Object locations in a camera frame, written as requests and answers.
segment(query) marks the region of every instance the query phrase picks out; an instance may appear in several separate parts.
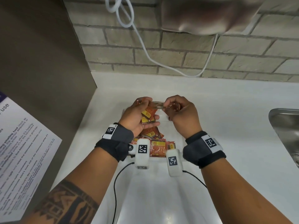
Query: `black cable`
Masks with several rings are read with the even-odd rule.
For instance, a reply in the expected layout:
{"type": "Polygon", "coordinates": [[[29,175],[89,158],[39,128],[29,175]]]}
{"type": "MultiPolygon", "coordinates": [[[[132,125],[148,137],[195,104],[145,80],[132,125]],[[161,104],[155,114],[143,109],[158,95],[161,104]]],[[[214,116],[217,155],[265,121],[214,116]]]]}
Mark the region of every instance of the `black cable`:
{"type": "MultiPolygon", "coordinates": [[[[183,170],[183,172],[184,172],[184,173],[191,174],[190,172],[188,172],[188,171],[186,171],[186,170],[183,170]]],[[[198,178],[198,177],[196,177],[194,174],[191,174],[191,175],[192,175],[193,177],[195,177],[197,180],[199,180],[199,178],[198,178]]],[[[205,184],[204,184],[204,183],[203,183],[201,180],[199,180],[199,181],[200,181],[200,183],[201,183],[201,184],[203,184],[203,185],[204,185],[204,187],[205,187],[205,188],[207,188],[207,186],[206,186],[206,185],[205,185],[205,184]]]]}
{"type": "Polygon", "coordinates": [[[115,196],[115,209],[114,209],[114,215],[113,215],[113,221],[112,224],[114,223],[114,219],[115,219],[115,213],[116,213],[116,192],[115,192],[115,183],[117,180],[117,177],[119,176],[119,174],[129,165],[134,164],[135,162],[129,163],[128,165],[126,165],[116,176],[115,180],[114,180],[114,185],[113,185],[113,189],[114,189],[114,196],[115,196]]]}

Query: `sink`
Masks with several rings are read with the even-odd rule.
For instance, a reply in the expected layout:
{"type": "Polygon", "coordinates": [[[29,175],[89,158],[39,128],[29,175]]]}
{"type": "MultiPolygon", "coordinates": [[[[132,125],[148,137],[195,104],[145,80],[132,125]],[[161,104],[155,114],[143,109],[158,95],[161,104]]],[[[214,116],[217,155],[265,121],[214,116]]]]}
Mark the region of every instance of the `sink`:
{"type": "Polygon", "coordinates": [[[299,110],[272,109],[269,121],[299,168],[299,110]]]}

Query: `white cord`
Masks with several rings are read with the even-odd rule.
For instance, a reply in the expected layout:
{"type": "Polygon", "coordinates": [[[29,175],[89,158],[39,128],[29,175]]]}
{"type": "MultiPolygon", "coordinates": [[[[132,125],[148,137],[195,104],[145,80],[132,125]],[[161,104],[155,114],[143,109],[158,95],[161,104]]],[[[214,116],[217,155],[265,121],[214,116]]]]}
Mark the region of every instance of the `white cord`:
{"type": "Polygon", "coordinates": [[[169,66],[166,66],[166,65],[164,65],[164,64],[160,64],[160,63],[158,63],[157,61],[151,59],[151,57],[150,57],[150,56],[148,55],[148,53],[147,53],[147,50],[146,50],[145,45],[144,45],[144,43],[143,43],[143,41],[142,41],[142,38],[140,37],[140,34],[138,33],[138,30],[137,30],[137,28],[136,28],[136,26],[135,26],[135,24],[134,24],[134,17],[135,17],[135,16],[134,16],[133,6],[132,6],[130,0],[125,0],[125,1],[128,3],[128,7],[129,7],[129,9],[130,9],[131,16],[127,13],[127,11],[125,10],[125,8],[124,8],[123,4],[121,3],[121,1],[122,1],[122,0],[115,0],[115,4],[114,4],[114,6],[111,8],[110,5],[109,5],[109,0],[105,0],[106,8],[107,8],[107,10],[108,10],[110,13],[114,13],[114,12],[116,13],[116,18],[117,18],[118,22],[121,24],[122,27],[125,27],[125,28],[128,28],[128,27],[130,27],[130,26],[133,27],[134,31],[136,32],[136,34],[137,34],[137,36],[138,36],[138,38],[139,38],[139,41],[140,41],[140,43],[141,43],[141,45],[142,45],[142,48],[143,48],[143,50],[144,50],[144,52],[145,52],[145,55],[147,56],[147,58],[148,58],[151,62],[153,62],[153,63],[155,63],[155,64],[157,64],[157,65],[159,65],[159,66],[161,66],[161,67],[165,67],[165,68],[168,68],[168,69],[170,69],[170,70],[174,70],[174,71],[176,71],[176,72],[180,73],[181,75],[183,75],[183,76],[185,76],[185,77],[188,77],[188,78],[195,78],[195,77],[198,77],[198,76],[200,76],[200,75],[204,72],[204,70],[205,70],[206,67],[207,67],[207,64],[209,63],[209,61],[210,61],[210,59],[211,59],[212,53],[213,53],[213,51],[214,51],[214,48],[215,48],[215,45],[216,45],[216,41],[217,41],[217,38],[218,38],[218,34],[215,34],[214,41],[213,41],[213,45],[212,45],[212,47],[211,47],[211,51],[210,51],[210,53],[209,53],[209,55],[208,55],[208,57],[207,57],[207,60],[206,60],[206,62],[205,62],[205,64],[204,64],[204,67],[202,68],[202,70],[200,71],[200,73],[198,73],[197,75],[186,75],[186,74],[184,74],[183,72],[177,70],[176,68],[169,67],[169,66]],[[121,7],[121,9],[123,10],[123,12],[124,12],[125,15],[127,16],[127,18],[130,20],[130,22],[129,22],[128,24],[124,24],[124,23],[121,21],[121,19],[120,19],[120,17],[119,17],[119,12],[118,12],[119,7],[121,7]]]}

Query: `instruction sign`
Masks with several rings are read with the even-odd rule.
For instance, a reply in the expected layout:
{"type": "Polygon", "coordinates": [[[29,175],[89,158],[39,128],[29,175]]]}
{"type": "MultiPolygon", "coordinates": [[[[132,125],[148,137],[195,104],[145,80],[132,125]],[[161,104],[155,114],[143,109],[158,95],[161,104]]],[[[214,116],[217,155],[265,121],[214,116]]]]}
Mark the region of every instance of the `instruction sign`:
{"type": "Polygon", "coordinates": [[[0,222],[22,218],[60,143],[0,92],[0,222]]]}

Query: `tattoo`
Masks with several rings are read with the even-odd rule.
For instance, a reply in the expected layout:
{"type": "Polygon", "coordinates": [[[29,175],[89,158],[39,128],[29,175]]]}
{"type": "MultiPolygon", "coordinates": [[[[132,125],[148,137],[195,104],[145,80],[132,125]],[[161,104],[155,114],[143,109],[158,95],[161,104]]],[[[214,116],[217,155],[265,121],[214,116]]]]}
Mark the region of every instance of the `tattoo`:
{"type": "Polygon", "coordinates": [[[35,213],[53,219],[53,224],[89,224],[99,205],[73,183],[62,180],[41,203],[35,213]]]}

